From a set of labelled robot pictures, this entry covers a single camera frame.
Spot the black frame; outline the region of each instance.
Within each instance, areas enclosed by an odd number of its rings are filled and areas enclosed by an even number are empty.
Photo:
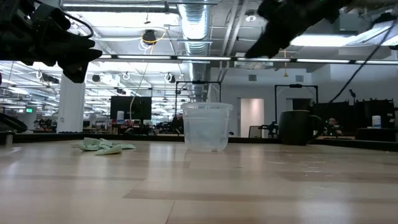
[[[178,84],[180,83],[192,83],[192,84],[196,84],[196,85],[206,85],[206,84],[218,84],[220,86],[220,92],[219,92],[219,97],[218,97],[218,101],[221,103],[221,82],[206,82],[206,81],[177,81],[175,82],[175,112],[174,112],[174,116],[177,117],[177,92],[178,92]]]
[[[301,85],[301,84],[290,84],[290,85],[275,85],[274,86],[274,97],[275,97],[275,122],[278,123],[278,101],[277,101],[277,89],[279,86],[285,86],[289,88],[303,88],[312,87],[315,89],[315,97],[318,103],[318,86],[317,85]]]

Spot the ceiling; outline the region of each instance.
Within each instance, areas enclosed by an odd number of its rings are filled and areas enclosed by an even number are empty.
[[[53,6],[58,6],[58,1],[43,1]],[[76,2],[72,0],[64,0],[66,2]],[[84,0],[79,3],[101,3],[103,1]],[[118,1],[123,4],[135,4],[142,1]],[[227,31],[228,22],[233,19],[234,27],[239,21],[239,11],[242,5],[238,6],[237,16],[231,18],[231,9],[236,1],[224,0],[218,1],[219,4],[211,7],[210,18],[210,36],[211,41],[210,55],[219,56],[223,48],[223,42]],[[256,10],[261,1],[248,0],[247,10]],[[143,8],[150,4],[141,4]],[[92,38],[96,41],[96,49],[100,49],[104,54],[152,54],[154,55],[185,55],[185,45],[180,17],[177,14],[165,13],[147,13],[142,12],[120,12],[113,10],[111,7],[106,12],[75,12],[68,11],[73,16],[80,18],[92,26],[95,34]],[[352,10],[351,14],[355,14],[357,18],[357,30],[365,31],[369,25],[366,19],[358,17],[356,10]],[[259,16],[255,21],[248,22],[243,17],[240,29],[237,35],[237,41],[234,42],[231,55],[244,53],[257,40],[264,29],[266,22]],[[142,49],[141,35],[147,29],[155,30],[155,35],[159,40],[153,49]],[[312,27],[309,32],[329,32],[332,25],[327,23],[318,24]],[[75,34],[86,35],[89,30],[81,24],[73,22],[70,32]],[[366,56],[374,48],[373,45],[362,44],[350,47],[311,47],[291,45],[286,51],[281,51],[277,57],[287,58],[332,58],[332,59],[365,59]],[[383,47],[374,58],[382,59],[390,56],[391,51],[388,47]],[[236,68],[232,63],[223,80],[224,85],[273,85],[276,83],[292,83],[296,81],[296,75],[303,76],[304,83],[310,83],[310,73],[319,68],[320,65],[307,63],[274,63],[272,65],[257,65],[247,63],[241,68]],[[40,79],[41,74],[50,75],[62,82],[62,70],[55,67],[48,67],[42,63],[35,63],[29,67],[20,62],[1,62],[0,71],[2,73],[3,89],[2,104],[10,106],[15,105],[47,105],[41,106],[40,113],[55,113],[58,107],[60,85],[46,83]],[[219,63],[211,63],[211,80],[216,81],[220,73]],[[140,90],[137,87],[143,76]],[[174,75],[178,81],[190,81],[189,63],[136,63],[136,62],[93,62],[90,63],[86,76],[86,112],[96,110],[99,113],[109,113],[109,103],[102,106],[96,106],[93,100],[106,101],[110,96],[117,95],[115,85],[120,89],[129,90],[128,95],[141,96],[158,96],[162,101],[164,97],[172,99],[175,96],[175,84],[165,81],[168,74]],[[93,82],[93,75],[99,75],[101,82]],[[257,81],[249,81],[248,75],[257,75]],[[17,88],[17,90],[9,88],[9,85],[25,86]],[[187,91],[182,91],[179,100],[188,99],[191,86],[185,86]]]

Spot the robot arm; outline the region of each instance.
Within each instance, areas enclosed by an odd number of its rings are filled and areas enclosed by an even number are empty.
[[[246,57],[274,57],[298,35],[322,19],[333,23],[339,9],[354,0],[263,0],[257,13],[268,21],[264,33]]]
[[[102,51],[91,49],[95,42],[88,37],[67,32],[71,24],[65,15],[47,4],[36,9],[34,0],[0,1],[0,60],[58,63],[66,77],[83,83],[88,63]]]

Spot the person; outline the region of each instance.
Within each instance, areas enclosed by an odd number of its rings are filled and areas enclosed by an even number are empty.
[[[326,134],[332,136],[341,136],[343,132],[341,131],[341,127],[338,124],[336,118],[329,118],[328,125],[326,127]]]

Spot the office chair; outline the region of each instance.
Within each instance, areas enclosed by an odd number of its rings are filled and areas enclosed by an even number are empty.
[[[262,138],[261,126],[250,126],[249,138]]]

